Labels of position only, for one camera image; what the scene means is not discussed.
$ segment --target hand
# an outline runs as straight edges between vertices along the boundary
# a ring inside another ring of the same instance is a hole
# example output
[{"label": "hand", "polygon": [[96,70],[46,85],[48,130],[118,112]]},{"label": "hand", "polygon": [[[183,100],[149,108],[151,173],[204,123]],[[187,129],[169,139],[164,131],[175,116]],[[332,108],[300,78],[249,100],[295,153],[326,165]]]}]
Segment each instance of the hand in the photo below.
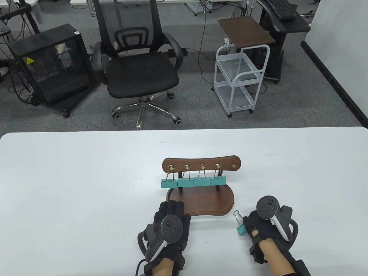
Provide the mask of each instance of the hand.
[{"label": "hand", "polygon": [[174,268],[177,271],[182,270],[184,267],[185,259],[182,255],[182,251],[187,246],[189,237],[189,225],[191,217],[188,214],[184,214],[184,203],[182,201],[170,200],[169,202],[162,202],[158,212],[155,213],[153,223],[160,224],[164,217],[167,215],[176,215],[183,223],[183,233],[176,243],[168,244],[163,248],[156,259],[144,266],[145,275],[149,275],[150,271],[158,266],[164,258],[174,261]]},{"label": "hand", "polygon": [[257,237],[265,240],[267,238],[281,238],[281,234],[270,220],[265,220],[258,216],[257,211],[253,211],[247,217],[243,217],[243,224],[250,237],[253,238],[252,231],[258,230]]},{"label": "hand", "polygon": [[257,211],[251,212],[248,217],[243,217],[243,224],[253,241],[253,246],[249,249],[249,253],[254,257],[255,262],[265,262],[265,256],[259,247],[259,243],[261,241],[271,238],[274,240],[280,240],[280,243],[283,244],[284,239],[276,226],[272,225],[270,220],[260,218]]}]

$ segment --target chair seat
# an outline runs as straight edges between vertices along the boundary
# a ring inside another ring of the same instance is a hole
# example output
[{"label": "chair seat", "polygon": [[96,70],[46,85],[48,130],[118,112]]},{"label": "chair seat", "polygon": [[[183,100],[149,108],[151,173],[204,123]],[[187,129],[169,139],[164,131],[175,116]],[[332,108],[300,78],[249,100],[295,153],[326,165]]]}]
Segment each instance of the chair seat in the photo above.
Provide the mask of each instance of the chair seat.
[{"label": "chair seat", "polygon": [[173,65],[161,52],[114,58],[107,63],[106,78],[109,94],[117,99],[152,95],[179,83]]}]

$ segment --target vr controller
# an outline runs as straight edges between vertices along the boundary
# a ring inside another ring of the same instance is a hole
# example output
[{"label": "vr controller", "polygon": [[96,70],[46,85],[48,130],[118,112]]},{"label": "vr controller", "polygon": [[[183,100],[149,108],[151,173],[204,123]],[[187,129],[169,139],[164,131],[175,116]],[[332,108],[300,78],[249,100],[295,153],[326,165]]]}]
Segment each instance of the vr controller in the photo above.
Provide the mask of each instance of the vr controller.
[{"label": "vr controller", "polygon": [[[175,215],[167,215],[161,224],[148,224],[146,230],[138,234],[138,245],[146,261],[152,262],[168,245],[176,243],[183,233],[183,223]],[[148,241],[146,248],[143,239]]]},{"label": "vr controller", "polygon": [[266,195],[257,202],[256,210],[260,218],[270,220],[272,225],[276,226],[284,240],[294,243],[298,234],[298,225],[291,219],[293,213],[291,207],[285,205],[280,207],[275,197]]}]

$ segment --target chair armrest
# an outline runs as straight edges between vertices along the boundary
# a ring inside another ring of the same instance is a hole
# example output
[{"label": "chair armrest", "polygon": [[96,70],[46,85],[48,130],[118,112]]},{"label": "chair armrest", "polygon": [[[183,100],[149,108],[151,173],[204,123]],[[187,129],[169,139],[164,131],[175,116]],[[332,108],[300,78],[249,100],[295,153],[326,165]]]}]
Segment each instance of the chair armrest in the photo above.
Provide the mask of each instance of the chair armrest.
[{"label": "chair armrest", "polygon": [[101,52],[101,41],[95,44],[92,54],[92,69],[96,74],[96,78],[98,81],[101,81],[103,84],[107,84],[107,79],[104,71],[104,64],[102,60],[102,52]]},{"label": "chair armrest", "polygon": [[169,44],[173,47],[175,56],[176,56],[176,62],[175,62],[175,70],[178,71],[181,64],[183,63],[183,51],[181,50],[181,47],[179,43],[171,36],[169,33],[163,33],[164,35],[164,41],[163,44]]}]

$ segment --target gray carpet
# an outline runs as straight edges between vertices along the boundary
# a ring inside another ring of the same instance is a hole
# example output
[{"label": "gray carpet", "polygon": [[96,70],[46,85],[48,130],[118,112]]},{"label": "gray carpet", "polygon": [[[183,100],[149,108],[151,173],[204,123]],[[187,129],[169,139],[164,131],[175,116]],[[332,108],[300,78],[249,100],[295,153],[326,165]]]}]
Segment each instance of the gray carpet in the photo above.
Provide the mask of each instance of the gray carpet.
[{"label": "gray carpet", "polygon": [[[308,6],[311,0],[292,0],[299,4],[300,13],[308,12],[314,6]],[[45,15],[43,28],[52,28],[70,23],[78,29],[85,44],[94,44],[99,40],[96,18],[92,18],[88,9],[73,9],[68,1],[57,3],[41,0]],[[159,12],[162,28],[172,34],[182,47],[199,49],[203,32],[204,15],[193,16],[191,10],[183,4],[161,3]],[[231,16],[233,8],[225,7],[206,16],[206,31],[202,51],[213,59],[216,50],[223,45],[224,32],[217,23],[218,19]],[[259,19],[260,9],[252,16]],[[21,22],[12,20],[10,28],[16,35]],[[169,107],[183,120],[174,125],[163,113],[147,109],[143,129],[201,129],[201,128],[269,128],[269,127],[336,127],[360,125],[353,114],[327,83],[322,74],[304,53],[300,42],[305,33],[289,34],[285,41],[282,80],[278,85],[265,81],[268,89],[259,96],[253,114],[247,111],[235,112],[227,118],[217,96],[211,91],[211,85],[203,81],[197,64],[198,52],[189,50],[179,70],[180,83],[171,89],[176,99],[169,101],[162,97],[157,104]],[[212,81],[214,62],[201,56],[204,77]],[[114,106],[133,100],[111,98],[106,86],[100,85],[73,110],[70,118],[44,106],[33,107],[21,103],[13,93],[7,91],[9,80],[0,84],[0,136],[7,132],[26,131],[100,131],[134,130],[138,109],[129,109],[120,119],[110,116]]]}]

